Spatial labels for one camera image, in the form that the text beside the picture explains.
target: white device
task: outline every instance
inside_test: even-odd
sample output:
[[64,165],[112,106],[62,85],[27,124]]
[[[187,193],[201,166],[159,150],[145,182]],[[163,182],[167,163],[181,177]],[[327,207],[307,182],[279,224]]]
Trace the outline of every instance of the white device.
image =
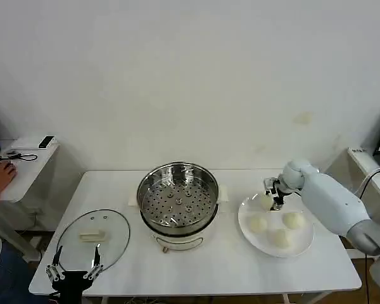
[[54,136],[48,135],[35,135],[35,136],[24,136],[15,140],[11,144],[11,149],[13,150],[45,150],[48,149],[56,143]]
[[[265,179],[264,186],[266,194],[274,196],[271,210],[280,210],[283,197],[298,193],[303,204],[329,231],[346,237],[363,253],[380,254],[380,225],[369,218],[363,202],[308,161],[289,162],[278,178]],[[380,286],[380,258],[370,273]]]

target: white table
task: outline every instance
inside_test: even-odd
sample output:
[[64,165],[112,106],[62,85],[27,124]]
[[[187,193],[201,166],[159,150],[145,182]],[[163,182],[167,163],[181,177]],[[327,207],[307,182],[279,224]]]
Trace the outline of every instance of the white table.
[[[1,141],[1,156],[6,157],[6,152],[12,150],[11,143],[13,141]],[[1,193],[0,203],[16,203],[20,201],[32,183],[36,180],[41,170],[45,167],[53,153],[58,149],[58,144],[53,144],[45,150],[20,150],[22,154],[35,154],[38,158],[34,161],[12,160],[17,168],[17,176],[11,181],[10,185]],[[15,248],[24,254],[24,259],[30,261],[39,261],[41,254],[20,237],[10,226],[6,219],[6,215],[0,211],[0,236],[11,243]]]
[[[321,293],[305,298],[313,303],[331,291],[358,289],[362,283],[339,237],[331,234],[311,213],[315,239],[296,258],[274,258],[253,247],[242,235],[237,210],[242,200],[263,190],[263,179],[280,170],[212,170],[225,185],[229,202],[214,219],[215,235],[199,248],[162,253],[129,198],[146,172],[87,172],[84,174],[30,284],[30,292],[53,292],[46,275],[63,230],[79,215],[111,208],[129,221],[131,239],[121,259],[103,272],[86,296],[189,296]],[[302,205],[299,197],[289,203]]]

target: power cord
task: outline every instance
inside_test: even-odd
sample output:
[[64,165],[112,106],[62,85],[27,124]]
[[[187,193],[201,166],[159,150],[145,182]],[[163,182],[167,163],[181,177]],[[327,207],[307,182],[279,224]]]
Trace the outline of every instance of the power cord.
[[30,227],[26,228],[23,232],[19,233],[19,236],[23,235],[25,231],[31,230],[32,228],[34,228],[37,225],[37,216],[38,216],[38,213],[34,212],[32,215],[35,217],[34,218],[34,224],[31,225]]
[[[370,175],[368,175],[362,182],[362,184],[364,183],[364,187],[363,187],[363,190],[362,192],[360,193],[360,196],[359,198],[362,199],[363,198],[363,194],[365,194],[365,190],[366,190],[366,187],[367,185],[369,185],[369,182],[372,180],[373,176],[375,176],[376,174],[380,173],[380,168],[376,169],[373,173],[371,173]],[[370,291],[369,291],[369,281],[367,280],[367,255],[365,255],[365,281],[366,281],[366,297],[367,297],[367,304],[370,304]]]
[[21,154],[21,153],[17,153],[14,155],[7,154],[7,157],[0,156],[0,162],[2,160],[23,160],[25,162],[33,162],[37,158],[38,158],[38,155],[36,154]]

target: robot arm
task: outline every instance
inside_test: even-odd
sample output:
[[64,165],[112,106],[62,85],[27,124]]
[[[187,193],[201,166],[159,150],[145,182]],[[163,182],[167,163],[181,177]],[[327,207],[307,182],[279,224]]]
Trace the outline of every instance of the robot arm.
[[355,224],[370,219],[360,199],[307,161],[289,162],[274,185],[280,197],[275,200],[297,192],[304,205],[337,235],[346,237]]
[[[380,255],[380,225],[369,218],[362,201],[308,161],[289,162],[278,178],[265,179],[264,185],[266,194],[274,195],[272,210],[281,209],[283,197],[297,193],[329,231],[346,237],[363,253]],[[370,273],[380,285],[380,258]]]
[[52,288],[56,290],[49,295],[51,300],[55,300],[59,304],[82,303],[83,291],[92,286],[93,281],[104,269],[103,264],[100,264],[99,245],[95,247],[94,259],[92,261],[93,266],[89,272],[78,270],[62,271],[59,265],[62,246],[59,247],[53,257],[52,264],[46,267],[46,274],[52,283]]

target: blue jeans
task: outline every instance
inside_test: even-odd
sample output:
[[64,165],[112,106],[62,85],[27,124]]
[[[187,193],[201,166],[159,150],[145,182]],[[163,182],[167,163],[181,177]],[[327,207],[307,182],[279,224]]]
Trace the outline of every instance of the blue jeans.
[[6,243],[0,253],[0,304],[48,304],[47,296],[28,291],[33,273],[22,257]]

